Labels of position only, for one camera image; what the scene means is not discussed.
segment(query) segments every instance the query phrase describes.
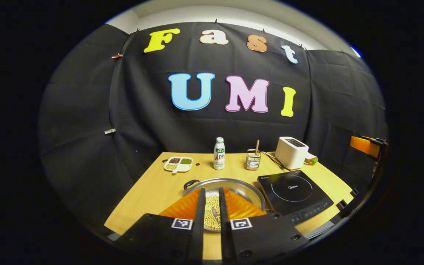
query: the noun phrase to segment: bowl handle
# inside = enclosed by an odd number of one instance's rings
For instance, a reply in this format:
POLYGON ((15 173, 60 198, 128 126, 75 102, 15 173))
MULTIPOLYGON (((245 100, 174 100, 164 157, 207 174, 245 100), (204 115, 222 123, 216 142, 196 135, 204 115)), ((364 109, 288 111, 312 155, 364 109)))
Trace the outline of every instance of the bowl handle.
POLYGON ((184 190, 186 191, 189 186, 191 186, 192 184, 194 184, 196 182, 200 182, 200 181, 199 180, 190 180, 190 181, 186 182, 183 186, 184 190))

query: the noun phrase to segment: pink letter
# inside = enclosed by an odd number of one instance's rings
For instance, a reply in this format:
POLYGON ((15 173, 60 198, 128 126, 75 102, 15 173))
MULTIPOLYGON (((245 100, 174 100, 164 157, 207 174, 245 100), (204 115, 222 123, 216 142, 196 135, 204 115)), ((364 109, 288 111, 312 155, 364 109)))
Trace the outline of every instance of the pink letter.
POLYGON ((266 105, 266 90, 269 86, 269 81, 264 79, 256 79, 248 90, 243 78, 236 75, 231 75, 226 78, 227 82, 230 83, 230 101, 225 109, 227 111, 239 111, 240 101, 242 102, 243 109, 248 110, 251 102, 254 99, 254 105, 251 109, 254 112, 268 112, 268 106, 266 105))

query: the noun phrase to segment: white wall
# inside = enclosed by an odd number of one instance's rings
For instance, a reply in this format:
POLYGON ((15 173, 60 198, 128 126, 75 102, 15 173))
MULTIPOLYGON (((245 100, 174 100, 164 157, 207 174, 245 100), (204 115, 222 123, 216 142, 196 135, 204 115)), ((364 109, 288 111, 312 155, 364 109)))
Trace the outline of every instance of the white wall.
POLYGON ((247 10, 232 7, 219 6, 189 6, 172 10, 165 10, 155 14, 138 18, 133 10, 114 17, 106 22, 118 27, 124 32, 131 33, 138 29, 145 30, 160 25, 177 22, 214 22, 217 18, 219 23, 227 23, 249 27, 257 30, 264 28, 266 33, 276 35, 296 44, 302 44, 308 50, 327 50, 325 45, 317 42, 307 34, 279 22, 270 17, 260 15, 247 10))

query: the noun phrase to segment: white tray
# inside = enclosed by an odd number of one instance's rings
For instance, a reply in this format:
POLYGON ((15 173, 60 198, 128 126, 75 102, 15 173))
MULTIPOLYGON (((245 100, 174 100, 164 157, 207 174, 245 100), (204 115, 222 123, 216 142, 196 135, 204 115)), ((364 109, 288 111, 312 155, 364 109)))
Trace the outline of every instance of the white tray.
POLYGON ((189 171, 191 169, 192 162, 193 162, 192 158, 187 158, 185 156, 173 156, 173 157, 169 158, 168 161, 166 161, 165 166, 163 168, 167 171, 173 171, 173 174, 176 174, 177 172, 186 172, 186 171, 189 171), (178 161, 178 163, 170 163, 170 161, 172 159, 175 159, 175 158, 178 158, 180 161, 178 161), (191 164, 181 164, 181 161, 183 159, 190 159, 191 164), (176 168, 175 169, 166 168, 166 166, 168 166, 168 164, 176 165, 176 168))

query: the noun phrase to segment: wooden table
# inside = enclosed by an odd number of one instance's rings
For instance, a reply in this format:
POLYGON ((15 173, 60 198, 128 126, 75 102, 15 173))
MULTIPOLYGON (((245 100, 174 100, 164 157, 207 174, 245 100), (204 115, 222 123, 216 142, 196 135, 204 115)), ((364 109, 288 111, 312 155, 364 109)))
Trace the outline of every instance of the wooden table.
MULTIPOLYGON (((262 154, 258 170, 246 170, 245 159, 245 153, 226 154, 225 168, 215 170, 213 154, 163 152, 116 206, 104 226, 122 235, 143 214, 158 214, 183 197, 184 183, 193 179, 203 181, 212 178, 234 178, 250 183, 262 191, 257 180, 258 176, 288 172, 279 168, 265 154, 262 154), (192 168, 188 172, 178 172, 175 175, 171 171, 164 170, 162 161, 172 156, 193 158, 192 168)), ((353 198, 350 195, 351 188, 322 164, 303 165, 301 170, 334 201, 334 204, 325 211, 296 225, 296 229, 305 235, 335 216, 339 212, 336 207, 339 201, 344 199, 349 203, 353 198)), ((204 232, 202 258, 222 259, 220 233, 204 232)))

